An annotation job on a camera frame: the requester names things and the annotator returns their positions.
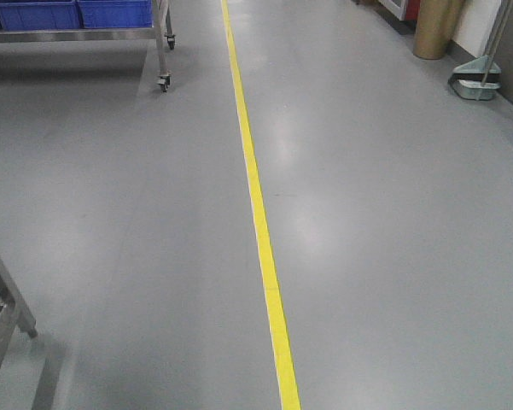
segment yellow tape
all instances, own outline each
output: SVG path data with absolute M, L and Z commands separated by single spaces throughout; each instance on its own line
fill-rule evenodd
M 271 248 L 270 233 L 265 217 L 264 197 L 259 183 L 258 165 L 254 155 L 254 142 L 248 121 L 245 93 L 242 88 L 241 71 L 237 62 L 237 51 L 231 30 L 230 11 L 227 0 L 222 0 L 222 15 L 230 52 L 230 68 L 236 94 L 237 116 L 241 128 L 242 147 L 247 166 L 250 198 L 253 205 L 254 228 L 258 242 L 259 263 L 264 282 L 265 304 L 270 321 L 271 341 L 277 369 L 277 380 L 283 410 L 300 410 L 298 384 L 290 350 L 289 332 L 283 311 L 283 301 L 277 279 L 275 260 Z

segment epoxy floor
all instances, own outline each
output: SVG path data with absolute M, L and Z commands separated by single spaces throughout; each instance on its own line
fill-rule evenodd
M 229 3 L 303 408 L 513 410 L 513 107 L 364 5 Z M 0 45 L 0 408 L 280 408 L 220 1 L 172 18 L 166 95 L 151 42 Z

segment wall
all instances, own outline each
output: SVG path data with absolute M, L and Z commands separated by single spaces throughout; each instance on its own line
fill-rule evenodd
M 473 56 L 481 56 L 501 0 L 466 0 L 453 41 Z

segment blue bin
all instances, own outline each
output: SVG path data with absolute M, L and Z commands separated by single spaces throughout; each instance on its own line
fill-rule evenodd
M 85 28 L 152 26 L 150 0 L 78 0 Z
M 75 0 L 0 0 L 4 30 L 68 30 L 81 27 Z

